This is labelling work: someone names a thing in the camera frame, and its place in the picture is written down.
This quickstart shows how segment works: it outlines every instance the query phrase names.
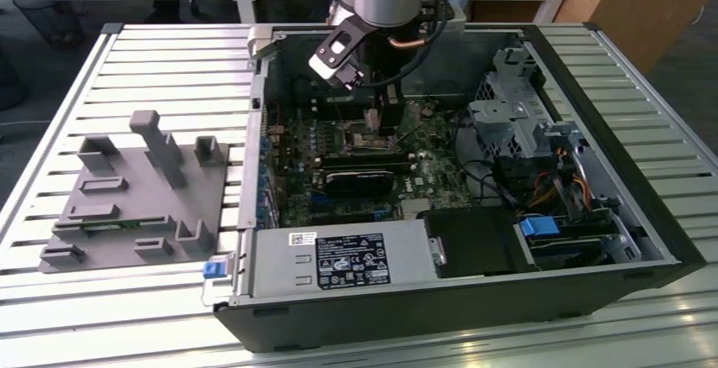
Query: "barcode sticker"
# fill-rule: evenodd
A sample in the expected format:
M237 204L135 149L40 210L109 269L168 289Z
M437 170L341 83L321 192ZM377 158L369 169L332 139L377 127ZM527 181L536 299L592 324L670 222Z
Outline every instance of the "barcode sticker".
M316 240L315 232L291 232L289 233L289 246L297 246L300 244L313 244Z

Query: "metal bracket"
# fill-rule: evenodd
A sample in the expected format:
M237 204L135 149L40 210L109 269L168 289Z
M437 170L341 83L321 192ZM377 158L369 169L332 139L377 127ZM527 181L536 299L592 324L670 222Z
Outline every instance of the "metal bracket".
M247 34L247 48L249 58L256 60L268 55L273 50L273 26L271 24L257 24L251 27Z

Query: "slotted metal worktable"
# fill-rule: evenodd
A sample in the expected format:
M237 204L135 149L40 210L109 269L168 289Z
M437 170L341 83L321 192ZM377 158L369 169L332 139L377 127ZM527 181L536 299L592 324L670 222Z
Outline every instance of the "slotted metal worktable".
M249 108L247 25L125 26L103 34L0 214L0 366L672 366L718 355L718 162L600 32L542 28L708 265L584 318L253 355L203 305L201 263L44 275L84 134L141 145L155 109L177 144L231 145L220 252L236 246ZM571 118L554 91L550 96ZM228 294L215 287L215 294Z

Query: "floor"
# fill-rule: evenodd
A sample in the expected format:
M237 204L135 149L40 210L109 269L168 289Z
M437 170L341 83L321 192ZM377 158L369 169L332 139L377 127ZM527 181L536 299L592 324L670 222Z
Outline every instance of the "floor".
M0 2L0 48L32 95L14 108L0 112L0 206L10 194L24 165L57 110L94 37L107 22L141 23L151 2L76 3L88 38L73 50L52 50L12 3ZM181 5L188 23L236 22L232 2L201 2L204 17ZM688 26L648 74L648 80L712 151L718 152L718 0L710 0L700 20ZM8 122L40 123L2 125Z

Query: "warning label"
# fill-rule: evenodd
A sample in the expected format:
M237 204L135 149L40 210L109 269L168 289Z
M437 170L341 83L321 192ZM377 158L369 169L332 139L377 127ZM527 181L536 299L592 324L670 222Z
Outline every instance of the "warning label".
M391 283L383 234L316 238L315 246L321 290Z

